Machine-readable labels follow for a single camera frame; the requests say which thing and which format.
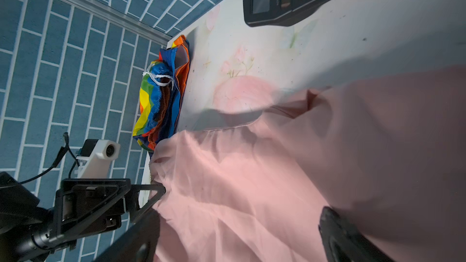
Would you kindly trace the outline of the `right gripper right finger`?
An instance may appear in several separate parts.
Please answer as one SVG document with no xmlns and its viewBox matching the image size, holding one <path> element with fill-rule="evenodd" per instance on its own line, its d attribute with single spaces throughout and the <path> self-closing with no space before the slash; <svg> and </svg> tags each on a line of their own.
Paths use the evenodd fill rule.
<svg viewBox="0 0 466 262">
<path fill-rule="evenodd" d="M 328 262 L 393 262 L 355 225 L 328 206 L 322 209 L 319 233 Z"/>
</svg>

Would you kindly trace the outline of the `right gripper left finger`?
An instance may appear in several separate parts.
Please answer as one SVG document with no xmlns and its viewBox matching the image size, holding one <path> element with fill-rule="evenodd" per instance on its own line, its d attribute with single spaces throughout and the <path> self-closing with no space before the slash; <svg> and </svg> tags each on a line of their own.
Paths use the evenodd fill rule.
<svg viewBox="0 0 466 262">
<path fill-rule="evenodd" d="M 160 238 L 160 215 L 150 209 L 95 262 L 152 262 Z"/>
</svg>

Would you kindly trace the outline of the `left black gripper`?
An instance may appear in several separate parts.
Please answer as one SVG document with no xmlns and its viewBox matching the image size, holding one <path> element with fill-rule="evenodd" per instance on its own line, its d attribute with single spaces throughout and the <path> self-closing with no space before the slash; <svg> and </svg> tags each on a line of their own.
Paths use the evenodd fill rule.
<svg viewBox="0 0 466 262">
<path fill-rule="evenodd" d="M 58 242 L 110 232 L 121 227 L 129 193 L 129 219 L 136 223 L 166 193 L 162 184 L 123 179 L 65 179 L 56 194 L 53 235 Z"/>
</svg>

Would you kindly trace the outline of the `pink shorts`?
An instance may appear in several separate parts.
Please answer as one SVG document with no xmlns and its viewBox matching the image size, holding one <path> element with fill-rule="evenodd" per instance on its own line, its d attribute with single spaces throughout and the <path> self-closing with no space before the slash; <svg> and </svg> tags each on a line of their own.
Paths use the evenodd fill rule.
<svg viewBox="0 0 466 262">
<path fill-rule="evenodd" d="M 466 259 L 466 70 L 304 90 L 255 121 L 181 131 L 150 164 L 166 187 L 157 262 L 324 262 L 322 209 L 397 262 Z"/>
</svg>

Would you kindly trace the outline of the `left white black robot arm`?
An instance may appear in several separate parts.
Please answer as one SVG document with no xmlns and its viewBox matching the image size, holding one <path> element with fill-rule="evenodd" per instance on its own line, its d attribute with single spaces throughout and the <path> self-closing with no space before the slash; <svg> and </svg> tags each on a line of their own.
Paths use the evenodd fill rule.
<svg viewBox="0 0 466 262">
<path fill-rule="evenodd" d="M 77 241 L 117 230 L 122 216 L 132 227 L 97 257 L 98 262 L 151 262 L 160 238 L 160 214 L 153 208 L 164 185 L 124 179 L 65 179 L 53 208 L 8 173 L 1 173 L 1 261 L 43 262 Z"/>
</svg>

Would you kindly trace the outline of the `rainbow striped shorts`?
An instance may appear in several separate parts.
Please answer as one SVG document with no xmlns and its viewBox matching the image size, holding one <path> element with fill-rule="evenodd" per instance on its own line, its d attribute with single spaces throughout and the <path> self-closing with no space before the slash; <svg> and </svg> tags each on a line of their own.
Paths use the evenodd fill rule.
<svg viewBox="0 0 466 262">
<path fill-rule="evenodd" d="M 132 136 L 149 153 L 176 131 L 190 67 L 189 42 L 182 35 L 170 48 L 161 49 L 158 59 L 143 72 L 140 117 Z"/>
</svg>

